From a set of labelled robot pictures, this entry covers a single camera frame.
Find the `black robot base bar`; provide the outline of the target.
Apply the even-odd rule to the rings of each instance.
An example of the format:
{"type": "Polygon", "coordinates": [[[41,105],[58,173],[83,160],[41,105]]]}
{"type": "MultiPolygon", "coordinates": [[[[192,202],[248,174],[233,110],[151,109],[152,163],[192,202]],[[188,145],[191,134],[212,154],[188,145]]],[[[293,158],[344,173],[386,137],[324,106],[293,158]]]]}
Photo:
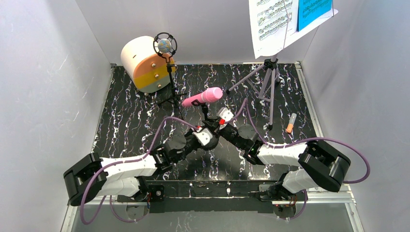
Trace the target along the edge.
{"type": "Polygon", "coordinates": [[[150,194],[150,211],[165,212],[228,212],[256,211],[258,213],[296,212],[296,203],[304,200],[303,193],[284,198],[271,193],[274,181],[188,181],[143,180],[142,192],[133,197],[118,196],[120,203],[137,203],[147,200],[150,194]]]}

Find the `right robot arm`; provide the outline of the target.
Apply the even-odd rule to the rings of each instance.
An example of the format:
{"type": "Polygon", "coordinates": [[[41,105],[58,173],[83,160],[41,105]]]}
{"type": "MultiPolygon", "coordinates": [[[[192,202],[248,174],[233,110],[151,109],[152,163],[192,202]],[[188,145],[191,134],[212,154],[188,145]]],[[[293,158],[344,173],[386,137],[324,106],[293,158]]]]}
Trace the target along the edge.
{"type": "Polygon", "coordinates": [[[251,125],[235,128],[223,119],[204,122],[217,135],[244,151],[243,157],[253,165],[281,164],[300,169],[281,176],[275,191],[293,194],[321,187],[338,192],[351,165],[351,160],[321,138],[309,138],[294,145],[265,144],[251,125]]]}

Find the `black round-base mic stand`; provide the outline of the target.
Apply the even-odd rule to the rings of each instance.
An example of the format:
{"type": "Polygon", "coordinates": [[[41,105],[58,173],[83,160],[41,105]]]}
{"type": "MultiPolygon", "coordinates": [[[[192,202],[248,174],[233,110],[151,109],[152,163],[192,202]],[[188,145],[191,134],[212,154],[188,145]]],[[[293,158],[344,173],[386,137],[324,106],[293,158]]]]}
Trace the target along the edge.
{"type": "MultiPolygon", "coordinates": [[[[209,129],[209,120],[212,118],[208,117],[208,106],[205,103],[203,103],[201,104],[201,109],[202,109],[202,113],[204,114],[204,119],[202,120],[204,125],[202,126],[202,128],[209,129]]],[[[219,144],[219,138],[220,136],[213,136],[212,141],[211,141],[212,150],[219,144]]]]}

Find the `pink microphone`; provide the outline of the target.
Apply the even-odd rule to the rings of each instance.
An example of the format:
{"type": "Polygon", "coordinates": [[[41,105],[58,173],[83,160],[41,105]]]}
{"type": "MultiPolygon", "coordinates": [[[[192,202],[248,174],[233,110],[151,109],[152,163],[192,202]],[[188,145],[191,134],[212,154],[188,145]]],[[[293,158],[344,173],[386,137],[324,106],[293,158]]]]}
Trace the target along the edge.
{"type": "Polygon", "coordinates": [[[221,99],[223,91],[219,87],[211,87],[202,93],[196,94],[182,102],[183,107],[197,106],[202,103],[212,103],[221,99]]]}

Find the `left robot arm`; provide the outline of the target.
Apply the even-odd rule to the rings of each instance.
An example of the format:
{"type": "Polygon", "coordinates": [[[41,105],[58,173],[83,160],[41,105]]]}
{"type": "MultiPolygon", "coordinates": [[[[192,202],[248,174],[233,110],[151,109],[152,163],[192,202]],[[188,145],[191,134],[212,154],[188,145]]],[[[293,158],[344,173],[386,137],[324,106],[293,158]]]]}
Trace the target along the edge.
{"type": "Polygon", "coordinates": [[[101,158],[90,153],[64,172],[71,206],[88,203],[97,196],[135,196],[145,190],[142,177],[165,173],[194,150],[214,149],[219,140],[206,129],[175,135],[149,155],[128,158],[101,158]]]}

